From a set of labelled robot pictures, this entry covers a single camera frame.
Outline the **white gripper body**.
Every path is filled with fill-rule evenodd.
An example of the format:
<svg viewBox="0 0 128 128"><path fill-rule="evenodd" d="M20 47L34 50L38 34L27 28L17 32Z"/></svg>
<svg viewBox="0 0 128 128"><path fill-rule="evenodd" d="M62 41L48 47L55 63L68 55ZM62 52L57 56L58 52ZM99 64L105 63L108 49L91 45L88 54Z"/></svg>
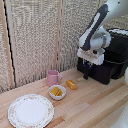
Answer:
<svg viewBox="0 0 128 128"><path fill-rule="evenodd" d="M104 52L105 50L103 48L88 51L83 51L81 48L79 48L77 56L93 64L101 65L104 61Z"/></svg>

